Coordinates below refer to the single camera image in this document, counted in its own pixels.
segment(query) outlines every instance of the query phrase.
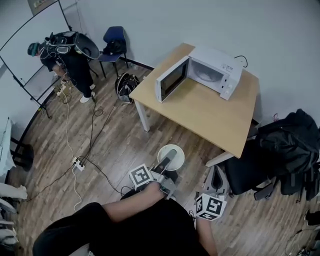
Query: microwave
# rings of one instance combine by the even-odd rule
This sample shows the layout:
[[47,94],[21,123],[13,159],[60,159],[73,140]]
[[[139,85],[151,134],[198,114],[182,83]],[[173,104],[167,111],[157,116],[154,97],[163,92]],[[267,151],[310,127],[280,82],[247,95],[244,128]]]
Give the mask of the microwave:
[[186,78],[190,78],[229,100],[239,84],[242,70],[243,67],[226,53],[196,47],[156,80],[155,96],[162,103]]

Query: white plate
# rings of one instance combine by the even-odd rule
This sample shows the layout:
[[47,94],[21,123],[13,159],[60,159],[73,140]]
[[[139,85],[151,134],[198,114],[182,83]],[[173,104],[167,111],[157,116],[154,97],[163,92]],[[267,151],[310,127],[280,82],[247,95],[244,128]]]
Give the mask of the white plate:
[[185,153],[181,149],[181,147],[174,144],[165,145],[159,150],[157,159],[158,163],[160,163],[161,160],[166,156],[167,153],[169,153],[170,150],[175,150],[176,155],[173,158],[172,162],[169,164],[169,166],[166,168],[166,170],[175,171],[179,169],[185,162]]

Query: chair backrest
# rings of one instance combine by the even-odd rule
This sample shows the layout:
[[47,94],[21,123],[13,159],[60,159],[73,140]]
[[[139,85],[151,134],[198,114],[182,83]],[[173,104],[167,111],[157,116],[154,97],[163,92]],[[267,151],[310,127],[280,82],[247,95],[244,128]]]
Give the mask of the chair backrest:
[[112,40],[124,40],[125,39],[125,30],[122,26],[111,26],[108,28],[108,30],[105,32],[103,36],[103,40],[106,43],[111,42]]

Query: open microwave door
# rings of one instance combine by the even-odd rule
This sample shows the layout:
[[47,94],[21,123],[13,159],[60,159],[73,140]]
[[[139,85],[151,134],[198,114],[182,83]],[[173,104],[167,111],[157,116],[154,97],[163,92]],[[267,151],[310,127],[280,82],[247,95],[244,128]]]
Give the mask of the open microwave door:
[[155,96],[163,102],[187,78],[189,57],[185,56],[155,81]]

